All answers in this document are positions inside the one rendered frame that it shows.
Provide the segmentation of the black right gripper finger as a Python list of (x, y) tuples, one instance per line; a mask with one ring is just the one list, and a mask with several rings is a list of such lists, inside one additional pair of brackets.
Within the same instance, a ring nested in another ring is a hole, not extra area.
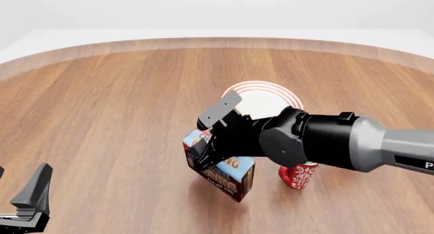
[(206, 149), (206, 142), (197, 142), (191, 148), (189, 148), (189, 153), (192, 157), (201, 157)]
[(193, 168), (196, 171), (204, 171), (211, 166), (218, 163), (218, 154), (214, 148), (215, 135), (212, 135), (208, 142), (206, 142), (206, 149), (201, 157), (195, 157), (193, 160)]

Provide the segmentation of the small flat plate on stalk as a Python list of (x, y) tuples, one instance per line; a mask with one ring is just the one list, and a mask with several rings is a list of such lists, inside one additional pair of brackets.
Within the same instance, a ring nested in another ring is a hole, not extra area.
[(236, 105), (241, 102), (241, 96), (236, 91), (230, 91), (217, 103), (208, 107), (197, 118), (197, 129), (208, 130), (217, 121), (224, 119), (231, 111), (235, 110)]

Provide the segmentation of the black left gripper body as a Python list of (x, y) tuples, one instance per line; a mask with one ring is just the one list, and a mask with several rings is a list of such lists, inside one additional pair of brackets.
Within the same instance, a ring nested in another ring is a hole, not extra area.
[(0, 234), (44, 232), (50, 219), (50, 207), (18, 208), (15, 214), (0, 214)]

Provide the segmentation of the red patterned mug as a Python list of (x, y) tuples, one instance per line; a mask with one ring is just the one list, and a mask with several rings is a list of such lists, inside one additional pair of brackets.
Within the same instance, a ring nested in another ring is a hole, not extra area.
[(303, 189), (318, 167), (318, 163), (309, 161), (304, 164), (297, 164), (292, 168), (279, 166), (278, 175), (280, 179), (292, 189)]

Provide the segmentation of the white plate with red rings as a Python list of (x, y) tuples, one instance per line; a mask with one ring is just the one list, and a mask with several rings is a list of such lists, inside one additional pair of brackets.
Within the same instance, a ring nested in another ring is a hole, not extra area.
[(274, 117), (288, 106), (303, 110), (300, 99), (289, 89), (268, 81), (244, 81), (232, 85), (222, 94), (236, 91), (242, 101), (235, 107), (242, 115), (252, 119)]

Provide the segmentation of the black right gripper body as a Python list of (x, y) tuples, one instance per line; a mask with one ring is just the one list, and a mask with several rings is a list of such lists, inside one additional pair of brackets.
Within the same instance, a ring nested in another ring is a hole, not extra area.
[(212, 126), (210, 163), (217, 164), (232, 157), (264, 157), (259, 134), (268, 121), (267, 117), (252, 119), (236, 111), (225, 115)]

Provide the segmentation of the chocolate pudding box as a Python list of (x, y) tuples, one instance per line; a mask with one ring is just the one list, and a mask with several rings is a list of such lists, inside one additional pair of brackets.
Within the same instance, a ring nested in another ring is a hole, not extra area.
[[(210, 138), (209, 132), (195, 129), (182, 140), (186, 161), (190, 168), (193, 168), (194, 157), (189, 153), (189, 148), (201, 139), (208, 142)], [(240, 202), (252, 188), (254, 170), (255, 161), (252, 158), (232, 157), (204, 171), (194, 171), (231, 199)]]

